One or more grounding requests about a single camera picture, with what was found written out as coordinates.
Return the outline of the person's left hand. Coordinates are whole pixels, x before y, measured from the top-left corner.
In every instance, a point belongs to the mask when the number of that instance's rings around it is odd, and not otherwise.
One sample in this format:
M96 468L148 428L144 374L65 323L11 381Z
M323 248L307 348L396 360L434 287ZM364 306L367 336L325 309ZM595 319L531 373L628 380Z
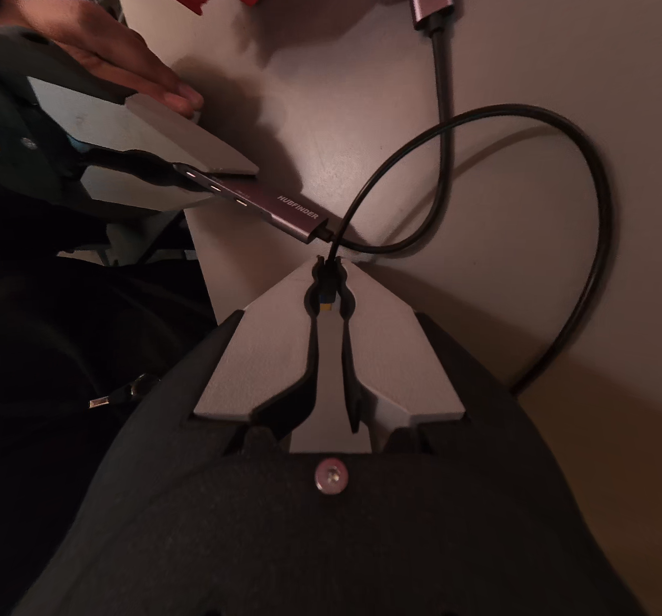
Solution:
M97 78L145 94L191 119L203 97L142 36L88 0L1 0L1 25L21 26L58 44Z

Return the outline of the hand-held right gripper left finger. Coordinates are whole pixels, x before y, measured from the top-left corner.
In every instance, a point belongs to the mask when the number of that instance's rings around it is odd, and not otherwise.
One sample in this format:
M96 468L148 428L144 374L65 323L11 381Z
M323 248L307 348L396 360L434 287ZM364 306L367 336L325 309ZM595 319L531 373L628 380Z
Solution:
M285 438L316 402L319 260L290 273L249 304L194 415L267 427Z

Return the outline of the grey usb hub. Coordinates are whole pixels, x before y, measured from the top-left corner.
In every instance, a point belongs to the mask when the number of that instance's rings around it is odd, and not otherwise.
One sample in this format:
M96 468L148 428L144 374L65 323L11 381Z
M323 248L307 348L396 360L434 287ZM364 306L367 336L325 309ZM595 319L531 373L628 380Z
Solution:
M441 124L451 119L450 71L448 66L448 45L445 27L453 14L454 0L409 0L414 28L426 33L430 39L435 72L435 89L438 103L438 117ZM340 239L340 245L368 255L393 255L412 249L431 232L441 216L450 193L451 172L454 160L454 136L452 131L440 136L440 173L430 210L421 226L409 237L391 245L370 246ZM184 164L173 165L181 180L206 189L215 194L225 195L244 207L262 215L277 228L295 239L309 244L314 239L328 243L335 240L336 234L328 227L325 213L307 208L302 202L289 198L276 190L263 186L254 177L247 175L206 174Z

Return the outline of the person's body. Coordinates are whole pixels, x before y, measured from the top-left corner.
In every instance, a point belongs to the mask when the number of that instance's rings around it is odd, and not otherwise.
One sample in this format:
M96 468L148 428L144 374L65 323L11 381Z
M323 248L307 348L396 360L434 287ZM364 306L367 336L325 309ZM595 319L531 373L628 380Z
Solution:
M135 404L89 402L162 377L216 327L199 263L59 256L106 222L1 190L1 614L44 570Z

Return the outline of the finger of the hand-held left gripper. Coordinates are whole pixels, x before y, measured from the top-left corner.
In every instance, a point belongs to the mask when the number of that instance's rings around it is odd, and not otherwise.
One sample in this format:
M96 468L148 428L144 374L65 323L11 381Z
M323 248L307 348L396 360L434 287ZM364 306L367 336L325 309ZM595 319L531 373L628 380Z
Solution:
M213 197L210 191L150 184L134 175L99 166L88 167L81 184L94 200L156 212L178 212L206 204Z
M139 150L203 173L255 176L258 167L201 126L144 94L123 105L29 77L38 103L79 143Z

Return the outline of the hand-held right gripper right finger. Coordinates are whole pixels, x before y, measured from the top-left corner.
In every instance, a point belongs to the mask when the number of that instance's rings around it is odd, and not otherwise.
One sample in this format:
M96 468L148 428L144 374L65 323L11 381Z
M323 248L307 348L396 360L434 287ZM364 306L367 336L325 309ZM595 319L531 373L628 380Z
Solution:
M391 433L460 420L456 390L414 310L354 263L338 260L342 372L352 432Z

